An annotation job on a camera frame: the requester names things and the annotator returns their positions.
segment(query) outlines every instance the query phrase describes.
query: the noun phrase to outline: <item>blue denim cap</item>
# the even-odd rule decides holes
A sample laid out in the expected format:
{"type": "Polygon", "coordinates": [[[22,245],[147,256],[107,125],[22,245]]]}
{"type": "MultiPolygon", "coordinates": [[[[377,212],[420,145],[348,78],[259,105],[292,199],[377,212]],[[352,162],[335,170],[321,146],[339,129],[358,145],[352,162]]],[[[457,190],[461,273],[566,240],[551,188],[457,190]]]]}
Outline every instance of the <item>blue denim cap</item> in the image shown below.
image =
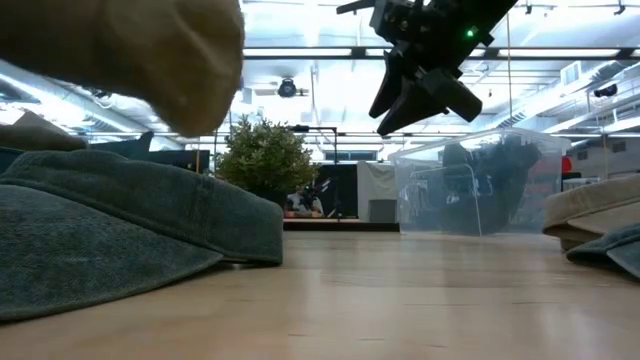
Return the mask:
{"type": "Polygon", "coordinates": [[[282,263],[282,210],[171,166],[29,152],[0,176],[0,321],[149,291],[222,260],[282,263]]]}
{"type": "Polygon", "coordinates": [[[567,252],[572,262],[619,268],[640,279],[640,223],[607,233],[567,252]]]}

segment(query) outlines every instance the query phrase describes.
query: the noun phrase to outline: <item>cap brim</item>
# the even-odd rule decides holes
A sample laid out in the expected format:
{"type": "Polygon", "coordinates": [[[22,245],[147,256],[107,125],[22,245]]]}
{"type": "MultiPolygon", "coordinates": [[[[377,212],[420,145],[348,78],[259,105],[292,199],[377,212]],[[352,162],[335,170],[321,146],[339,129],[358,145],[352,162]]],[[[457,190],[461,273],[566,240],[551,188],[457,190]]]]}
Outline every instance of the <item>cap brim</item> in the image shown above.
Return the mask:
{"type": "Polygon", "coordinates": [[[222,254],[45,192],[0,185],[0,321],[146,292],[222,254]]]}
{"type": "Polygon", "coordinates": [[[640,202],[599,211],[567,222],[576,228],[604,235],[639,223],[640,202]]]}
{"type": "Polygon", "coordinates": [[[607,251],[607,255],[615,261],[616,264],[640,279],[640,242],[636,241],[613,248],[607,251]]]}

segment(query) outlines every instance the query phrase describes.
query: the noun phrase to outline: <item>table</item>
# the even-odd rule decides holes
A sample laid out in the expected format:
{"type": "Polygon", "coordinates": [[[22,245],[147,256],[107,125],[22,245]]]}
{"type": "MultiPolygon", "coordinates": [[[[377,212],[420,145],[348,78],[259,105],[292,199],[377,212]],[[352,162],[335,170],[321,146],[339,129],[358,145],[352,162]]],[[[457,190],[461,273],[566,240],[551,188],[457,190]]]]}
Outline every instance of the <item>table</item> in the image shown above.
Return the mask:
{"type": "Polygon", "coordinates": [[[640,286],[550,238],[285,236],[280,268],[2,326],[2,359],[638,358],[640,286]]]}

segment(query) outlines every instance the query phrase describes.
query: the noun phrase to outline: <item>green plant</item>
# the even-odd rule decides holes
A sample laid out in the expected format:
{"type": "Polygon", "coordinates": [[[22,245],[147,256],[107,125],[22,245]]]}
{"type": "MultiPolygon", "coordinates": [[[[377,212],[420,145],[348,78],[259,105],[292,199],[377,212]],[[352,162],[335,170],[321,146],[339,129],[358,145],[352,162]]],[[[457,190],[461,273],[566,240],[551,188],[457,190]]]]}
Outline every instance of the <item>green plant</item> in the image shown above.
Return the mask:
{"type": "Polygon", "coordinates": [[[225,139],[229,152],[217,156],[216,176],[247,191],[293,191],[317,173],[304,138],[280,123],[244,118],[225,139]]]}

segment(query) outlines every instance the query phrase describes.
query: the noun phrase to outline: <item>exposed ductwork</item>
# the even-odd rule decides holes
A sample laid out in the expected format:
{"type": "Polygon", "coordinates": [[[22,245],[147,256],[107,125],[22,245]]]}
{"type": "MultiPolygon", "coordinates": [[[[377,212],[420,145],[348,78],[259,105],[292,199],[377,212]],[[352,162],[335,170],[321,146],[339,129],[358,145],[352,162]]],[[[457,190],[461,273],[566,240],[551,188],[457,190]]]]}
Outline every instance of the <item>exposed ductwork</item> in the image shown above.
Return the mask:
{"type": "Polygon", "coordinates": [[[506,109],[492,118],[483,128],[508,127],[531,119],[538,114],[562,105],[571,94],[575,94],[578,91],[584,92],[598,89],[626,70],[636,69],[636,66],[632,67],[633,64],[633,61],[610,61],[591,70],[583,71],[579,80],[569,85],[563,85],[558,82],[555,86],[552,85],[550,88],[541,90],[536,95],[516,104],[513,108],[513,116],[511,115],[511,110],[506,109]]]}
{"type": "MultiPolygon", "coordinates": [[[[78,109],[85,114],[90,114],[97,131],[113,132],[146,132],[149,129],[143,124],[122,115],[117,111],[105,109],[92,99],[85,97],[72,89],[67,89],[55,81],[51,81],[40,75],[21,69],[13,64],[0,60],[0,80],[4,80],[13,87],[37,98],[32,92],[38,93],[49,99],[54,99],[54,104],[62,104],[68,108],[78,109]]],[[[156,142],[162,143],[172,149],[183,148],[181,144],[167,139],[157,138],[156,142]]]]}

